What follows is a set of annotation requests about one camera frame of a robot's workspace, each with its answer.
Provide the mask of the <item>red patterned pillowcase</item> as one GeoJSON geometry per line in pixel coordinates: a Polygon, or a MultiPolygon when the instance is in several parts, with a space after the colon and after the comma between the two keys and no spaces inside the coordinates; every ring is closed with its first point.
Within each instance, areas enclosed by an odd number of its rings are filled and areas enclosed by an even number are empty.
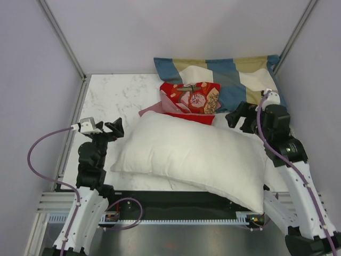
{"type": "Polygon", "coordinates": [[[217,83],[169,84],[164,82],[159,89],[160,101],[139,112],[147,111],[169,115],[211,125],[216,110],[221,106],[218,97],[221,86],[217,83]]]}

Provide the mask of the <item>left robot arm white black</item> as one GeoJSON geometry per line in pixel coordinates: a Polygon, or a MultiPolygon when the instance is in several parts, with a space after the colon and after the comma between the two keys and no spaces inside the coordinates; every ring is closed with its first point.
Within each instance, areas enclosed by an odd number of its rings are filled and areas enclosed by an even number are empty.
{"type": "Polygon", "coordinates": [[[117,203],[113,186],[104,183],[104,164],[108,143],[124,137],[122,118],[106,123],[83,118],[72,128],[90,141],[78,148],[78,174],[70,212],[53,246],[45,248],[43,255],[88,255],[103,213],[117,203]]]}

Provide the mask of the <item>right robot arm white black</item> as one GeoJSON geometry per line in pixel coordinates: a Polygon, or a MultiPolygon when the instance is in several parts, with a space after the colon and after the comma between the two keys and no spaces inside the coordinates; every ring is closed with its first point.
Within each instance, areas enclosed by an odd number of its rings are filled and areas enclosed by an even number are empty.
{"type": "Polygon", "coordinates": [[[291,255],[337,255],[340,232],[329,220],[310,174],[308,157],[302,143],[290,134],[290,115],[282,105],[261,107],[242,102],[226,115],[230,128],[255,134],[263,141],[266,155],[282,176],[294,205],[287,209],[272,192],[264,192],[265,214],[285,235],[291,255]]]}

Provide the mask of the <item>white pillow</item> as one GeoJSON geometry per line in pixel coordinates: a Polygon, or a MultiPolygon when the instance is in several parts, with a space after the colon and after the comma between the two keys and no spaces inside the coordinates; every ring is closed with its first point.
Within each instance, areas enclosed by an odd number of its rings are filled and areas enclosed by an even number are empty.
{"type": "Polygon", "coordinates": [[[263,213],[265,162],[258,140],[148,111],[111,170],[186,183],[263,213]]]}

